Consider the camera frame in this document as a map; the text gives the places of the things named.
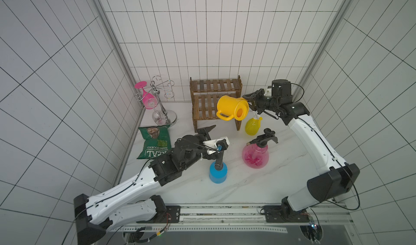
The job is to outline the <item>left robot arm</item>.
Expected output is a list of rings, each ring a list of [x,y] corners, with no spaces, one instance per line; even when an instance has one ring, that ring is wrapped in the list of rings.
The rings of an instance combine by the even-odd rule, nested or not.
[[[92,245],[107,232],[132,222],[161,221],[166,207],[160,196],[153,195],[140,203],[134,200],[181,177],[201,159],[221,166],[230,141],[227,137],[212,140],[212,129],[214,126],[201,128],[195,135],[177,139],[173,148],[152,159],[138,174],[103,193],[77,196],[74,223],[78,244]]]

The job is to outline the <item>blue pump spray bottle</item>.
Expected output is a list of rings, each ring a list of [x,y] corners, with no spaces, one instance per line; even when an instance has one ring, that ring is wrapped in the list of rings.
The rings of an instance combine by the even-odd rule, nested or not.
[[[223,162],[224,153],[211,155],[211,158],[214,160],[214,162],[210,166],[209,177],[210,180],[216,184],[223,183],[227,177],[227,166]]]

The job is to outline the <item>pink pump spray bottle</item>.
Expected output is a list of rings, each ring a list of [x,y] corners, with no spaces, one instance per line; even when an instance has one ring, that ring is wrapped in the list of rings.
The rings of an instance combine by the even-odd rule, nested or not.
[[[261,169],[269,162],[268,142],[278,143],[275,132],[269,128],[264,129],[264,134],[258,135],[255,139],[247,143],[242,151],[244,163],[254,169]]]

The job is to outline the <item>yellow plastic watering can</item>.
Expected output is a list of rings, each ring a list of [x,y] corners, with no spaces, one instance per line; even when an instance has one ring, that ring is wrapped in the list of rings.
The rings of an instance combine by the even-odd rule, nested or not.
[[[249,104],[243,98],[222,96],[217,103],[216,116],[224,121],[242,121],[249,112]]]

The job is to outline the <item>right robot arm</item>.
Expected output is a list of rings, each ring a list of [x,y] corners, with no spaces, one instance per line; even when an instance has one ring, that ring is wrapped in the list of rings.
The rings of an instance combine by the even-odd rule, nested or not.
[[[325,139],[305,105],[293,100],[291,87],[290,81],[276,79],[267,89],[243,95],[252,111],[281,119],[297,135],[318,173],[304,188],[283,198],[280,206],[263,208],[265,216],[284,222],[292,221],[309,207],[356,190],[354,183],[360,173],[356,164],[346,162]]]

